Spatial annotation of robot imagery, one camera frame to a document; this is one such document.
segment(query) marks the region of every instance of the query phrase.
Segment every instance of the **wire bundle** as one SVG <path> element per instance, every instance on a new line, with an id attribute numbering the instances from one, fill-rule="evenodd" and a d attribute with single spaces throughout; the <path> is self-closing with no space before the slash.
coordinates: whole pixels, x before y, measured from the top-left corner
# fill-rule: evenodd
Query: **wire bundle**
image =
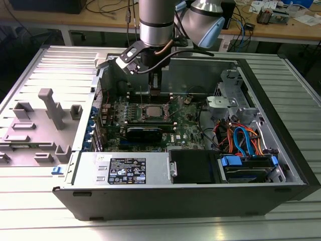
<path id="1" fill-rule="evenodd" d="M 216 134 L 217 128 L 223 127 L 226 129 L 227 137 L 218 144 L 218 148 L 221 151 L 228 152 L 229 154 L 234 154 L 236 156 L 246 156 L 245 151 L 241 148 L 243 144 L 246 144 L 249 155 L 264 155 L 261 149 L 261 140 L 260 136 L 251 128 L 242 125 L 240 123 L 222 123 L 218 122 L 213 130 L 213 133 Z M 237 134 L 243 133 L 245 137 L 245 142 L 241 142 L 239 145 L 237 141 Z"/>
<path id="2" fill-rule="evenodd" d="M 238 27 L 238 29 L 240 30 L 240 33 L 239 33 L 239 35 L 237 36 L 235 42 L 231 45 L 231 47 L 228 49 L 227 52 L 230 52 L 232 49 L 233 49 L 233 51 L 235 51 L 236 48 L 237 48 L 236 52 L 239 52 L 242 48 L 245 48 L 245 47 L 248 48 L 248 46 L 250 45 L 250 42 L 251 42 L 251 37 L 252 37 L 252 35 L 253 35 L 253 31 L 250 31 L 250 30 L 249 30 L 250 36 L 249 36 L 246 40 L 244 39 L 244 38 L 245 38 L 245 32 L 246 32 L 246 29 L 245 29 L 246 20 L 245 20 L 245 18 L 241 15 L 240 9 L 239 9 L 237 6 L 235 6 L 235 8 L 237 9 L 238 14 L 237 14 L 237 13 L 233 13 L 233 16 L 234 16 L 234 17 L 232 18 L 232 20 L 236 21 L 237 27 Z M 241 42 L 240 42 L 240 44 L 237 45 L 236 43 L 237 43 L 237 41 L 239 40 L 239 38 L 240 38 L 241 35 L 242 35 Z"/>

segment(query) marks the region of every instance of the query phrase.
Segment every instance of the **sticker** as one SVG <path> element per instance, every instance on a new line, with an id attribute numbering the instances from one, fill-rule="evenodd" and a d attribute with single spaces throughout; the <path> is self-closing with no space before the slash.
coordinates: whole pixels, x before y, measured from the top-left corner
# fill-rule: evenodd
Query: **sticker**
<path id="1" fill-rule="evenodd" d="M 110 160 L 110 158 L 112 157 L 112 155 L 102 155 L 102 154 L 98 154 L 96 157 L 96 162 L 107 162 Z"/>
<path id="2" fill-rule="evenodd" d="M 146 184 L 146 158 L 111 158 L 108 183 Z"/>

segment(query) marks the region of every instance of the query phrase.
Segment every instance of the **gray plastic part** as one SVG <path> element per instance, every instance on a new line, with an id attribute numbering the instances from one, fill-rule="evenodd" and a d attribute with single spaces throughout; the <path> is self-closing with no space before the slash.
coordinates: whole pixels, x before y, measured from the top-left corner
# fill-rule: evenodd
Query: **gray plastic part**
<path id="1" fill-rule="evenodd" d="M 51 156 L 50 153 L 43 153 L 43 152 L 35 153 L 34 158 L 37 162 L 53 162 L 54 161 L 54 158 Z"/>
<path id="2" fill-rule="evenodd" d="M 2 151 L 2 152 L 13 151 L 13 148 L 10 145 L 1 145 L 0 146 L 0 151 Z"/>
<path id="3" fill-rule="evenodd" d="M 64 117 L 64 110 L 61 107 L 61 104 L 59 102 L 55 102 L 56 108 L 57 108 L 57 112 L 56 114 L 58 114 L 61 118 Z M 51 115 L 49 113 L 48 110 L 46 110 L 47 116 L 49 119 L 51 119 Z"/>
<path id="4" fill-rule="evenodd" d="M 71 118 L 75 120 L 80 120 L 82 114 L 82 107 L 79 104 L 74 104 L 70 108 Z"/>
<path id="5" fill-rule="evenodd" d="M 54 142 L 51 142 L 49 145 L 39 145 L 39 148 L 42 151 L 52 151 L 57 148 L 57 145 Z"/>
<path id="6" fill-rule="evenodd" d="M 4 137 L 6 136 L 26 136 L 30 137 L 29 142 L 5 142 L 3 139 L 0 141 L 0 152 L 6 153 L 10 156 L 9 163 L 0 162 L 1 166 L 57 166 L 62 164 L 55 155 L 58 145 L 62 150 L 66 150 L 67 146 L 73 145 L 75 135 L 77 132 L 78 120 L 72 120 L 69 109 L 63 110 L 63 122 L 65 128 L 58 131 L 51 119 L 48 118 L 45 109 L 34 109 L 29 112 L 30 120 L 24 122 L 15 118 L 11 127 Z M 12 126 L 17 123 L 34 123 L 35 129 L 30 130 L 14 130 Z M 51 153 L 54 162 L 36 162 L 34 159 L 35 153 L 46 152 Z"/>
<path id="7" fill-rule="evenodd" d="M 57 130 L 62 130 L 64 128 L 64 123 L 61 117 L 61 109 L 57 109 L 57 105 L 55 104 L 54 100 L 52 99 L 53 91 L 52 89 L 40 89 L 38 93 L 39 99 L 43 100 L 45 103 L 48 114 L 51 117 L 52 121 L 55 124 Z"/>
<path id="8" fill-rule="evenodd" d="M 28 142 L 30 137 L 27 135 L 7 135 L 4 139 L 5 142 Z"/>
<path id="9" fill-rule="evenodd" d="M 13 112 L 16 114 L 16 117 L 20 120 L 27 119 L 29 120 L 29 116 L 27 112 L 34 111 L 31 105 L 28 102 L 18 102 L 14 107 Z"/>
<path id="10" fill-rule="evenodd" d="M 12 129 L 14 130 L 33 130 L 35 128 L 35 123 L 14 123 L 12 125 Z"/>
<path id="11" fill-rule="evenodd" d="M 67 146 L 66 151 L 64 152 L 61 146 L 58 146 L 55 152 L 56 157 L 62 163 L 68 163 L 70 156 L 71 156 L 71 147 L 70 145 Z"/>
<path id="12" fill-rule="evenodd" d="M 0 153 L 0 162 L 1 163 L 8 163 L 10 160 L 10 157 L 5 153 Z"/>

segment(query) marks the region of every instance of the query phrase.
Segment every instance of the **metal bracket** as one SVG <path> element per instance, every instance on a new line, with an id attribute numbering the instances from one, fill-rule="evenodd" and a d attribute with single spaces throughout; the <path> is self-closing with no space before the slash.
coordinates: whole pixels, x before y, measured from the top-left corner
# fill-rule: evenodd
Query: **metal bracket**
<path id="1" fill-rule="evenodd" d="M 150 48 L 150 46 L 144 44 L 143 41 L 139 40 L 133 43 L 129 48 L 127 48 L 122 54 L 120 55 L 120 59 L 125 63 L 128 64 L 132 60 L 136 58 L 138 54 L 140 54 L 143 50 Z"/>

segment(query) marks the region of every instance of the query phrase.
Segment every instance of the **connector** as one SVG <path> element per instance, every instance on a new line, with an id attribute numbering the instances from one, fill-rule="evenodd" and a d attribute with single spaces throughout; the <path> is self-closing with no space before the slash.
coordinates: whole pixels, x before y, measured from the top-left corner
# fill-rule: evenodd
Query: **connector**
<path id="1" fill-rule="evenodd" d="M 127 23 L 127 24 L 130 24 L 130 22 L 131 22 L 131 12 L 130 12 L 130 9 L 127 9 L 125 20 L 126 20 L 126 23 Z"/>

